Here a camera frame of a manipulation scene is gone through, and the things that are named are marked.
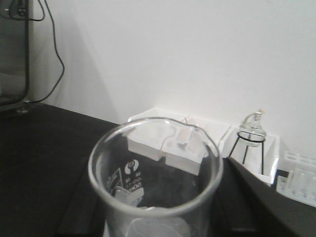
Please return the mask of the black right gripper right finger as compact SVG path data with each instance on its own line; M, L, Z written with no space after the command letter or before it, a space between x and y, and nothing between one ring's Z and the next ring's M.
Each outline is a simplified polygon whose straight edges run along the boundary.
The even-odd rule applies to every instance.
M233 158L214 199L216 237L314 237L316 209L284 197Z

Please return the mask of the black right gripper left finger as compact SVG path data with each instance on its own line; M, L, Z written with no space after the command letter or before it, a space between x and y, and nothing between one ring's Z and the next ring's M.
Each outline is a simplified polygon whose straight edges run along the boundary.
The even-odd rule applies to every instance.
M56 190L62 211L56 237L102 237L105 215L102 201L93 190L87 162L67 164L57 172Z

